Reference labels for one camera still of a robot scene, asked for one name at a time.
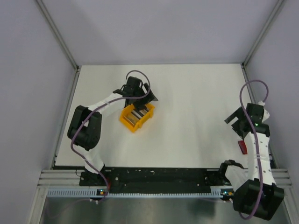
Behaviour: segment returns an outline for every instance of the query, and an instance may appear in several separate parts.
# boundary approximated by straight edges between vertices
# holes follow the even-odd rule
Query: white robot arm
[[[100,105],[103,105],[105,103],[107,103],[106,106],[104,106],[103,108],[99,109],[98,112],[102,115],[101,118],[104,119],[106,117],[108,117],[109,115],[113,114],[114,112],[118,111],[118,110],[122,110],[125,107],[125,103],[126,100],[125,99],[121,99],[121,100],[117,100],[114,101],[112,103],[108,103],[109,101],[116,99],[116,98],[121,98],[122,95],[118,94],[118,93],[112,93],[109,97],[107,97],[104,100],[101,100],[100,102],[87,106],[87,108],[90,111],[93,111],[94,109],[96,109],[97,107],[99,107]],[[77,146],[77,151],[79,151],[82,155],[84,155],[84,157],[86,158],[87,161],[89,161],[95,168],[97,168],[98,170],[102,170],[102,168],[104,167],[104,162],[100,157],[99,151],[95,148],[90,149],[90,150],[86,150],[84,147],[81,147],[80,145]],[[91,168],[85,160],[85,168],[92,173],[97,173],[93,168]]]
[[[148,91],[147,94],[145,94],[143,87]],[[143,84],[142,80],[136,77],[129,77],[125,85],[113,91],[113,93],[104,100],[90,106],[80,105],[75,109],[67,133],[70,139],[74,138],[81,124],[92,111],[101,105],[105,105],[91,115],[74,140],[74,144],[77,145],[76,151],[85,158],[85,168],[88,171],[97,173],[95,169],[102,170],[104,167],[104,162],[98,150],[94,149],[100,140],[102,119],[118,110],[122,110],[130,104],[133,104],[134,108],[138,111],[145,109],[145,105],[151,101],[157,101],[157,98],[150,90],[149,85],[147,83]]]
[[[265,103],[262,101],[260,101],[258,104],[261,106],[265,105]],[[269,116],[269,113],[264,109],[262,123],[266,121]],[[268,150],[270,137],[267,137],[263,133],[257,133],[257,138],[259,141],[259,155],[256,154],[254,134],[249,132],[244,138],[244,142],[248,150],[248,172],[246,173],[244,169],[237,166],[228,166],[226,170],[225,176],[227,179],[229,179],[234,191],[237,191],[237,189],[240,188],[247,180],[260,179],[257,163],[258,157],[260,158],[262,164],[263,183],[268,185],[276,184],[270,166],[270,157]]]
[[[240,107],[225,120],[228,124],[235,117],[238,118],[232,127],[245,142],[248,152],[248,170],[235,161],[225,161],[220,167],[220,174],[225,176],[224,179],[229,181],[234,189],[234,210],[246,214],[254,212],[256,217],[270,220],[284,198],[284,190],[276,186],[271,172],[268,150],[270,130],[269,126],[263,123],[269,118],[269,113],[263,106],[264,103],[259,102],[259,104],[247,104],[246,107],[257,135],[259,154],[256,151],[254,131],[243,109]]]

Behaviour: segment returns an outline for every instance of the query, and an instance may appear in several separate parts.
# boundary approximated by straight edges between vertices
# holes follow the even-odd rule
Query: purple cable
[[[132,70],[132,71],[129,71],[128,74],[126,75],[126,79],[128,78],[128,75],[129,75],[130,73],[132,73],[132,72],[139,72],[140,74],[142,74],[142,75],[147,79],[147,81],[148,81],[148,83],[149,83],[149,90],[147,91],[147,93],[144,94],[144,95],[141,96],[141,97],[119,97],[119,98],[110,100],[110,101],[108,102],[108,104],[113,103],[113,102],[115,102],[115,101],[117,101],[117,100],[121,100],[121,99],[142,99],[142,98],[146,97],[146,96],[150,93],[150,81],[149,81],[149,78],[148,78],[143,72],[141,72],[141,71],[139,71],[139,70]],[[106,106],[106,105],[107,105],[107,103],[104,103],[103,105],[101,105],[101,106],[95,108],[95,109],[94,109],[94,110],[93,110],[93,111],[92,111],[92,112],[85,118],[85,120],[82,122],[82,124],[80,125],[80,127],[78,128],[78,130],[76,131],[76,133],[74,134],[74,136],[73,136],[73,138],[72,138],[72,140],[71,140],[71,149],[72,149],[72,151],[73,151],[74,153],[76,153],[77,155],[81,156],[81,157],[85,160],[85,162],[86,162],[92,169],[94,169],[98,174],[100,174],[100,176],[101,176],[101,177],[104,179],[104,181],[105,181],[107,190],[105,191],[104,196],[103,196],[99,201],[102,201],[102,200],[107,196],[107,194],[108,194],[108,181],[107,181],[107,179],[105,178],[105,176],[100,172],[100,170],[98,170],[96,167],[94,167],[94,166],[93,166],[93,165],[92,165],[92,164],[85,158],[85,156],[83,156],[81,153],[79,153],[78,151],[76,151],[76,150],[74,149],[74,142],[75,142],[75,139],[76,139],[77,135],[79,134],[79,132],[80,132],[81,129],[83,128],[84,124],[90,119],[90,117],[91,117],[95,112],[97,112],[99,109],[103,108],[103,107]]]
[[[261,80],[257,80],[257,79],[248,81],[247,83],[245,83],[245,84],[242,86],[242,88],[241,88],[241,90],[240,90],[240,103],[241,103],[241,107],[242,107],[242,109],[243,109],[243,111],[244,111],[244,113],[245,113],[245,116],[246,116],[246,118],[247,118],[249,124],[250,124],[250,127],[251,127],[251,129],[252,129],[252,131],[253,131],[254,138],[255,138],[255,141],[256,141],[256,154],[257,154],[258,174],[259,174],[259,178],[260,178],[260,190],[259,190],[259,192],[258,192],[257,200],[256,200],[256,204],[255,204],[255,206],[254,206],[254,208],[253,208],[251,214],[250,214],[249,216],[247,216],[247,217],[244,217],[244,216],[239,212],[241,218],[242,218],[242,219],[245,219],[245,220],[249,220],[249,219],[251,219],[251,218],[254,216],[254,214],[255,214],[255,212],[256,212],[256,210],[257,210],[257,208],[258,208],[258,205],[259,205],[259,203],[260,203],[260,201],[261,201],[261,197],[262,197],[262,193],[263,193],[263,172],[262,172],[261,159],[260,159],[260,157],[259,157],[259,154],[260,154],[260,148],[259,148],[259,145],[258,145],[257,133],[256,133],[256,130],[255,130],[255,128],[254,128],[254,125],[253,125],[253,123],[252,123],[252,121],[251,121],[251,119],[250,119],[250,116],[248,115],[248,113],[247,113],[247,111],[246,111],[246,109],[245,109],[245,107],[244,107],[244,104],[243,104],[243,102],[242,102],[242,92],[243,92],[243,89],[244,89],[248,84],[253,83],[253,82],[259,82],[259,83],[262,83],[262,84],[264,84],[264,86],[266,87],[267,93],[266,93],[266,97],[265,97],[265,99],[263,100],[263,102],[266,101],[266,99],[268,98],[268,95],[269,95],[269,88],[268,88],[267,84],[266,84],[265,82],[263,82],[263,81],[261,81]]]

